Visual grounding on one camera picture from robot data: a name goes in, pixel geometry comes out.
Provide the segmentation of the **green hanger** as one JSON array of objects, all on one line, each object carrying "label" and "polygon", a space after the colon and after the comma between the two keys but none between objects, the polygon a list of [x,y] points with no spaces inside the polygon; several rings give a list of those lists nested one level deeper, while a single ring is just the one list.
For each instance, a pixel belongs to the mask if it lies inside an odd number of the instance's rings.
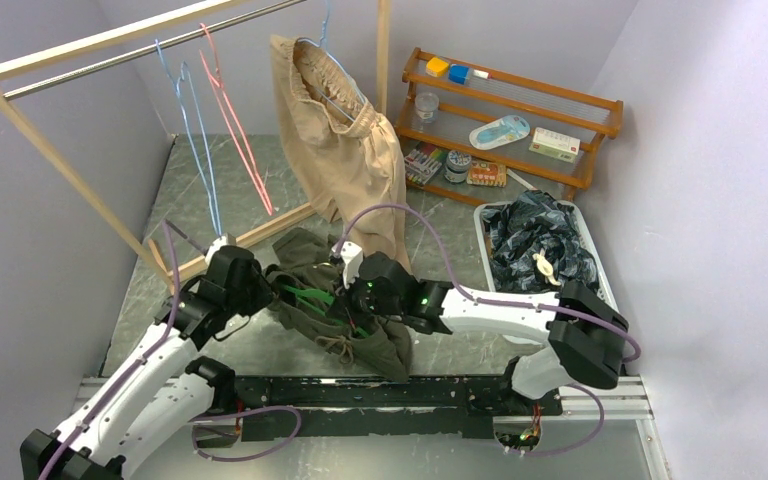
[{"label": "green hanger", "polygon": [[295,329],[316,341],[366,340],[372,335],[353,335],[335,304],[335,289],[341,283],[341,269],[324,261],[281,264],[275,285],[281,294],[275,309],[288,329]]}]

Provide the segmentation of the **olive green shorts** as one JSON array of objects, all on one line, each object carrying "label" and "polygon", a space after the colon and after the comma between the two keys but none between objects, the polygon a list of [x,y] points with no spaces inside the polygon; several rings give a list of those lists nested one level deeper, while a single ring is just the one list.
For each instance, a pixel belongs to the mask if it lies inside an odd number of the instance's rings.
[{"label": "olive green shorts", "polygon": [[337,355],[341,363],[360,365],[390,381],[408,381],[412,340],[407,327],[348,306],[338,288],[342,269],[330,262],[335,241],[294,227],[272,244],[277,263],[265,270],[275,292],[269,309],[284,328]]}]

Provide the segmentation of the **dark leaf-print shorts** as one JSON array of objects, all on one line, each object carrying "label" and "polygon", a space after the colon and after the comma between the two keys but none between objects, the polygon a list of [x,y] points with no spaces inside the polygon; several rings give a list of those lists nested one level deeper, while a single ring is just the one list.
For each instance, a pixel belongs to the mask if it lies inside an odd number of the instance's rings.
[{"label": "dark leaf-print shorts", "polygon": [[496,291],[539,294],[575,281],[597,292],[594,258],[581,246],[570,213],[540,190],[526,190],[502,209],[482,213]]}]

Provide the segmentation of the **pink wire hanger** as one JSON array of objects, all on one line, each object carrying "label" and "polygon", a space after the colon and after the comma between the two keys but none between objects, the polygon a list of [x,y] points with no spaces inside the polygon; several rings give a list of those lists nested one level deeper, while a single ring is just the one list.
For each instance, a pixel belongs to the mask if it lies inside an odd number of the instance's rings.
[{"label": "pink wire hanger", "polygon": [[206,24],[200,23],[200,32],[204,34],[210,52],[213,56],[213,63],[209,63],[203,50],[199,50],[200,59],[210,88],[219,107],[220,115],[226,125],[231,140],[236,148],[241,163],[246,170],[252,182],[252,186],[266,211],[271,216],[275,213],[272,200],[267,191],[265,181],[258,168],[248,136],[243,128],[242,122],[234,108],[230,95],[228,94],[226,84],[222,77],[220,56],[216,48],[213,37]]}]

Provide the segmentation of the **light blue wire hanger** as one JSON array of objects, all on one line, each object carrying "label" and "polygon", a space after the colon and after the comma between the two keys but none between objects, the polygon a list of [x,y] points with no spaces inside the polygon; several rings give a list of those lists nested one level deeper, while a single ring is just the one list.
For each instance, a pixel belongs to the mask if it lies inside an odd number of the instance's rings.
[{"label": "light blue wire hanger", "polygon": [[189,142],[193,160],[205,190],[212,229],[219,236],[223,233],[223,229],[215,170],[191,70],[186,62],[181,62],[179,73],[174,75],[163,53],[163,47],[159,39],[154,40],[154,50],[174,91],[180,116],[184,124],[184,133]]}]

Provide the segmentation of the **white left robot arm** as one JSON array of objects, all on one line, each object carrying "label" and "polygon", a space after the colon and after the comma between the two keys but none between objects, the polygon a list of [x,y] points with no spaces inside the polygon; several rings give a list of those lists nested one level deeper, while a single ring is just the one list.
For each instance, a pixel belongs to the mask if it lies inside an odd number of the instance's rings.
[{"label": "white left robot arm", "polygon": [[104,385],[52,432],[26,437],[24,478],[128,479],[191,420],[238,412],[234,370],[201,351],[233,317],[251,316],[273,298],[249,250],[214,249],[207,270],[166,300]]}]

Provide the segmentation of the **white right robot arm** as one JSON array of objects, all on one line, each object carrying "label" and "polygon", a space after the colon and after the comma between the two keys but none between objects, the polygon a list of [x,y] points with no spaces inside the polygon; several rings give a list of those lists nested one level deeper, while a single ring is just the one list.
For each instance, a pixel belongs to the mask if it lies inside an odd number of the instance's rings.
[{"label": "white right robot arm", "polygon": [[381,317],[426,335],[488,332],[540,345],[509,364],[499,398],[510,413],[571,383],[610,390],[619,382],[628,322],[580,282],[558,292],[502,293],[419,280],[386,254],[365,255],[354,244],[334,258],[343,267],[338,297],[352,320]]}]

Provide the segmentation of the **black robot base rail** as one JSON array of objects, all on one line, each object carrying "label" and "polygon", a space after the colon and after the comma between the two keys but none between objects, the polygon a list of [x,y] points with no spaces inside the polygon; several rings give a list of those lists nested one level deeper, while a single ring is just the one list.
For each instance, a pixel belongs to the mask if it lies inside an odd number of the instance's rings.
[{"label": "black robot base rail", "polygon": [[490,439],[497,418],[562,412],[558,391],[530,400],[497,375],[414,376],[406,383],[378,377],[239,375],[206,415],[214,419],[277,405],[294,407],[301,416],[252,414],[241,422],[243,440],[273,440],[292,431],[302,437],[459,434]]}]

